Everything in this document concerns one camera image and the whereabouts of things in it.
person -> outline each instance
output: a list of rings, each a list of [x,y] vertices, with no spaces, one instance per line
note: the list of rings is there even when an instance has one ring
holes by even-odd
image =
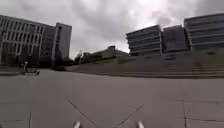
[[[23,66],[23,69],[24,69],[24,72],[25,72],[25,73],[27,72],[27,65],[28,65],[28,62],[25,61],[25,64],[24,64],[24,66]]]

overcast sky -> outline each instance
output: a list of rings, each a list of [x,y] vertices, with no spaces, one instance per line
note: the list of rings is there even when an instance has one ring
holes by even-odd
[[[49,25],[72,25],[70,56],[115,45],[128,52],[125,34],[150,25],[182,24],[186,17],[224,12],[224,0],[0,0],[0,14]]]

building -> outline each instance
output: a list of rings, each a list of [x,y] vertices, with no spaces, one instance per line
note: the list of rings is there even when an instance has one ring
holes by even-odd
[[[181,25],[164,28],[163,53],[189,50],[185,30]]]
[[[126,34],[132,56],[162,52],[162,33],[159,25]]]
[[[117,50],[115,46],[109,46],[105,50],[94,52],[92,54],[84,52],[82,56],[82,62],[89,63],[128,55],[129,54],[126,52]]]
[[[224,48],[224,14],[184,20],[191,50]]]
[[[35,56],[37,64],[64,61],[69,57],[72,27],[50,26],[0,15],[0,64]]]

